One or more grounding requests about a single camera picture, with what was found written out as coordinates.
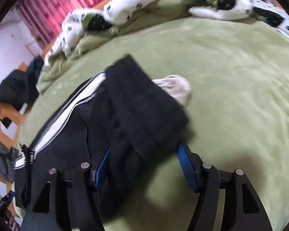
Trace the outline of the person's left hand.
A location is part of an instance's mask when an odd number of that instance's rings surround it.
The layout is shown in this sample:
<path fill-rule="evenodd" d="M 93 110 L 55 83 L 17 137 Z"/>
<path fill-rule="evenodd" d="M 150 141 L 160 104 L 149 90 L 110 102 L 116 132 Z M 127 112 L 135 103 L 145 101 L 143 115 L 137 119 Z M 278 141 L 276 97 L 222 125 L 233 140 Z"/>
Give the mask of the person's left hand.
<path fill-rule="evenodd" d="M 15 221 L 15 217 L 12 215 L 12 213 L 9 210 L 6 210 L 5 212 L 6 217 L 8 220 L 6 221 L 6 224 L 12 231 L 19 231 L 20 225 Z"/>

